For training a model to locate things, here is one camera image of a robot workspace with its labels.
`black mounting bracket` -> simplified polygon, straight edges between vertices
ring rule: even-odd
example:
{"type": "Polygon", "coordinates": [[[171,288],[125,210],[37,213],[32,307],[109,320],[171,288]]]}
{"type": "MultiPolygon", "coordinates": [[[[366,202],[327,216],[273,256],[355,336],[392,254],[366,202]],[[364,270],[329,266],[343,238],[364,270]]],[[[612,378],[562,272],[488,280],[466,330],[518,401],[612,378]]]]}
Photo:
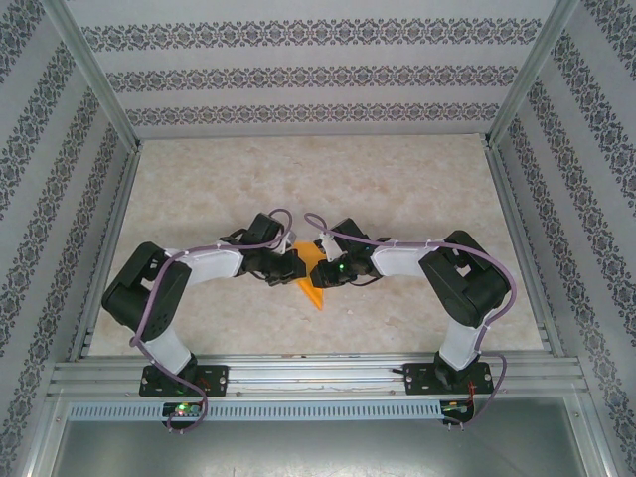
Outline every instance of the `black mounting bracket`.
{"type": "Polygon", "coordinates": [[[408,396],[468,395],[470,383],[475,395],[489,395],[494,388],[488,363],[474,363],[470,372],[451,389],[439,380],[433,363],[406,363],[398,372],[404,376],[408,396]]]}
{"type": "MultiPolygon", "coordinates": [[[[222,365],[199,365],[191,383],[209,398],[224,398],[228,390],[230,368],[222,365]]],[[[141,375],[139,395],[143,398],[189,398],[198,394],[172,381],[154,366],[146,366],[141,375]]]]}

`orange object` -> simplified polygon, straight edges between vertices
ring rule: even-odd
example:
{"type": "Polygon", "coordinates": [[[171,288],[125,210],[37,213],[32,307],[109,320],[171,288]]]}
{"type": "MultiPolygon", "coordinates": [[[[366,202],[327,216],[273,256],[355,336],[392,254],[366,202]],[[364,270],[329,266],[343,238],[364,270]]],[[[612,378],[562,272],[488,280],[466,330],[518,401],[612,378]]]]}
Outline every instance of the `orange object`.
{"type": "Polygon", "coordinates": [[[313,270],[314,266],[318,264],[320,260],[324,260],[325,255],[316,244],[312,241],[298,241],[294,244],[294,248],[298,250],[298,256],[307,265],[307,276],[296,280],[300,289],[305,292],[305,295],[309,297],[311,302],[316,305],[316,308],[322,310],[322,288],[316,288],[311,283],[309,273],[313,270]]]}

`perforated metal strip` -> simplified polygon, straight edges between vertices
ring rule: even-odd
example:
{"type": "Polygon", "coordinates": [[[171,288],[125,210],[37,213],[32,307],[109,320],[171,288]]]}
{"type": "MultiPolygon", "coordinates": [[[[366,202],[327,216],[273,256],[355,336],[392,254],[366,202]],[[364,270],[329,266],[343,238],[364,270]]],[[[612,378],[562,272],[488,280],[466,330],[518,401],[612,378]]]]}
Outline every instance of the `perforated metal strip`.
{"type": "MultiPolygon", "coordinates": [[[[157,421],[161,402],[88,402],[73,405],[70,421],[157,421]]],[[[192,420],[184,417],[176,420],[192,420]]],[[[439,400],[377,400],[328,402],[213,402],[206,420],[300,421],[440,419],[439,400]]]]}

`marble floor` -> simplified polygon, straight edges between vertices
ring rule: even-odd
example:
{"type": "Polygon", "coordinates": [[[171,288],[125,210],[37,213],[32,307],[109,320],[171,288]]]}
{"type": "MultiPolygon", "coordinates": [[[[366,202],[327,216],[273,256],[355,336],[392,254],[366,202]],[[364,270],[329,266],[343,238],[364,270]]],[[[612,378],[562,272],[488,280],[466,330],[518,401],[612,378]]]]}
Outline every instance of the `marble floor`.
{"type": "MultiPolygon", "coordinates": [[[[353,218],[372,238],[440,239],[463,229],[520,284],[484,349],[541,349],[539,333],[477,135],[263,137],[147,141],[110,278],[143,241],[186,248],[284,207],[299,240],[353,218]]],[[[174,324],[195,354],[436,351],[447,315],[425,280],[391,277],[325,291],[319,311],[295,284],[250,275],[184,294],[174,324]]],[[[135,355],[130,332],[100,312],[91,355],[135,355]]]]}

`striped wall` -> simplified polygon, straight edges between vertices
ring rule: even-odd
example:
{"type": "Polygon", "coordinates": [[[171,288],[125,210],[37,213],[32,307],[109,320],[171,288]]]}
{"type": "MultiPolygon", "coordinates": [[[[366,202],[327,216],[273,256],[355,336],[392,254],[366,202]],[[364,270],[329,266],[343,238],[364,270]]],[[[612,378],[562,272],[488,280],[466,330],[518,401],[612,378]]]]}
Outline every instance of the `striped wall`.
{"type": "Polygon", "coordinates": [[[0,1],[0,476],[69,345],[128,153],[38,0],[0,1]]]}
{"type": "Polygon", "coordinates": [[[499,144],[619,475],[636,475],[636,2],[581,2],[499,144]]]}
{"type": "Polygon", "coordinates": [[[555,0],[70,0],[141,138],[487,132],[555,0]]]}

